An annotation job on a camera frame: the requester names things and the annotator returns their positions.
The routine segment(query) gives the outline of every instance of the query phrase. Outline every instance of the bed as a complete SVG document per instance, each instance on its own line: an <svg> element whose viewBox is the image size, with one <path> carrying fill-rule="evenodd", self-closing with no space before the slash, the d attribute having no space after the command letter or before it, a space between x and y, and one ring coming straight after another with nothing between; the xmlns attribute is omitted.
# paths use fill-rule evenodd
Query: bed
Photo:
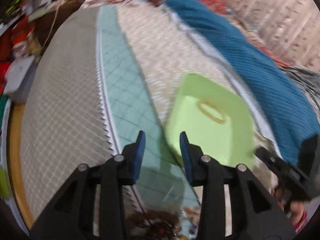
<svg viewBox="0 0 320 240"><path fill-rule="evenodd" d="M79 164L95 166L120 154L139 130L147 145L137 185L124 190L127 214L198 206L202 189L190 187L163 134L189 72L246 102L255 147L296 163L302 141L319 132L314 98L279 69L285 62L223 0L151 1L85 1L52 38L26 105L12 107L10 183L27 228ZM258 159L253 172L270 192L276 186ZM227 234L230 222L228 214ZM189 226L182 222L184 234Z"/></svg>

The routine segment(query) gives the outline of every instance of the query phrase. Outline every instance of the blue striped fabric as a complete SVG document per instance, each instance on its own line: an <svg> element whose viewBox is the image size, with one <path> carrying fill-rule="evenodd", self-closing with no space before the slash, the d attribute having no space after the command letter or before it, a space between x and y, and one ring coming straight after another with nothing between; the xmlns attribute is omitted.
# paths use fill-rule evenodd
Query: blue striped fabric
<svg viewBox="0 0 320 240"><path fill-rule="evenodd" d="M296 164L302 141L320 131L307 98L271 58L204 4L197 0L167 0L166 4L202 34L247 83L271 125L282 157Z"/></svg>

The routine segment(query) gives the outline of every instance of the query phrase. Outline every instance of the green plastic container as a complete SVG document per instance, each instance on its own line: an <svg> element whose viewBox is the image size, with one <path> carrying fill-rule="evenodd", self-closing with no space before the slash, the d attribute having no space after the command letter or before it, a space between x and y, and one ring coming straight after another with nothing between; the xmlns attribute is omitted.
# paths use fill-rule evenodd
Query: green plastic container
<svg viewBox="0 0 320 240"><path fill-rule="evenodd" d="M212 120L199 108L206 100L216 108L201 105L207 113L224 120ZM239 163L252 168L254 143L252 118L245 102L231 91L199 74L188 73L180 84L173 110L165 127L166 140L180 165L180 133L185 131L190 143L199 145L204 154L223 165Z"/></svg>

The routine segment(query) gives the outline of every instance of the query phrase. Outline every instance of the silver bolt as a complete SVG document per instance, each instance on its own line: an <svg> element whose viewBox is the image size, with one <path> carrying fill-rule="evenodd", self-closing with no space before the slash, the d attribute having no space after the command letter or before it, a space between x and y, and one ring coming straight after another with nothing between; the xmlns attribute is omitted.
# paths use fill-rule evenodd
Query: silver bolt
<svg viewBox="0 0 320 240"><path fill-rule="evenodd" d="M203 161L204 163L208 163L210 160L211 160L211 157L208 155L201 156L201 161Z"/></svg>
<svg viewBox="0 0 320 240"><path fill-rule="evenodd" d="M81 172L82 172L82 171L86 171L88 167L89 167L89 166L88 166L87 164L82 163L82 164L80 164L80 165L78 166L78 170L81 171Z"/></svg>
<svg viewBox="0 0 320 240"><path fill-rule="evenodd" d="M244 164L239 164L238 165L238 170L244 172L244 171L247 170L247 166L245 166Z"/></svg>
<svg viewBox="0 0 320 240"><path fill-rule="evenodd" d="M122 162L124 160L124 156L121 155L121 154L118 154L116 155L114 158L113 158L117 163L119 162Z"/></svg>

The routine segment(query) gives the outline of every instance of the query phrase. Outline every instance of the green tray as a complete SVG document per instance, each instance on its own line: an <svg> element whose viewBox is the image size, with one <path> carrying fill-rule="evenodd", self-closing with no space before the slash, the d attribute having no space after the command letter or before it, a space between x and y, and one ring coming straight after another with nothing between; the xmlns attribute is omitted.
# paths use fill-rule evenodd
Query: green tray
<svg viewBox="0 0 320 240"><path fill-rule="evenodd" d="M215 105L216 108L207 105L202 108L224 123L213 121L204 114L199 109L200 99ZM221 164L235 167L244 163L252 168L253 129L247 105L240 97L199 74L185 76L165 127L168 145L181 166L179 141L182 131L187 133L190 143L199 145L204 154Z"/></svg>

